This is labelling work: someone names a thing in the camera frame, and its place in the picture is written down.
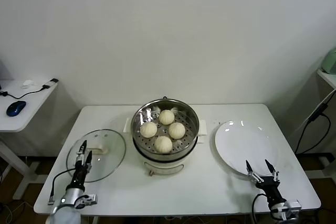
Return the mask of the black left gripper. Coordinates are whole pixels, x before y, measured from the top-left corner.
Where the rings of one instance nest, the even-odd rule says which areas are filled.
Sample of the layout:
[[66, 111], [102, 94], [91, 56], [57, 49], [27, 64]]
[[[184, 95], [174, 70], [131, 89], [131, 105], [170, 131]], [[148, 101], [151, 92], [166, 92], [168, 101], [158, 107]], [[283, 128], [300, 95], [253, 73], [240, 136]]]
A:
[[89, 154], [87, 155], [87, 158], [84, 164], [86, 147], [87, 147], [87, 140], [84, 140], [79, 150], [76, 152], [77, 156], [75, 160], [75, 165], [79, 165], [79, 166], [75, 168], [74, 175], [70, 182], [70, 188], [85, 189], [84, 183], [85, 183], [86, 175], [88, 172], [90, 172], [91, 167], [92, 167], [91, 165], [92, 151], [89, 151]]

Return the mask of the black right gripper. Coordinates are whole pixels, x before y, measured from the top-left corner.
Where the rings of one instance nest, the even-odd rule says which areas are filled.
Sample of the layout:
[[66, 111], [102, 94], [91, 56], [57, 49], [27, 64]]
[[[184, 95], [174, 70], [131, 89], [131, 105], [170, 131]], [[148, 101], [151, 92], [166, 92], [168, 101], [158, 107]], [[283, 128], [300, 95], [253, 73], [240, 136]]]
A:
[[278, 186], [280, 185], [279, 172], [267, 159], [265, 159], [265, 163], [271, 173], [271, 176], [260, 177], [253, 171], [250, 163], [248, 162], [248, 160], [246, 160], [247, 175], [254, 182], [256, 182], [257, 188], [265, 192], [269, 205], [284, 203], [285, 199], [282, 197], [281, 193], [278, 190]]

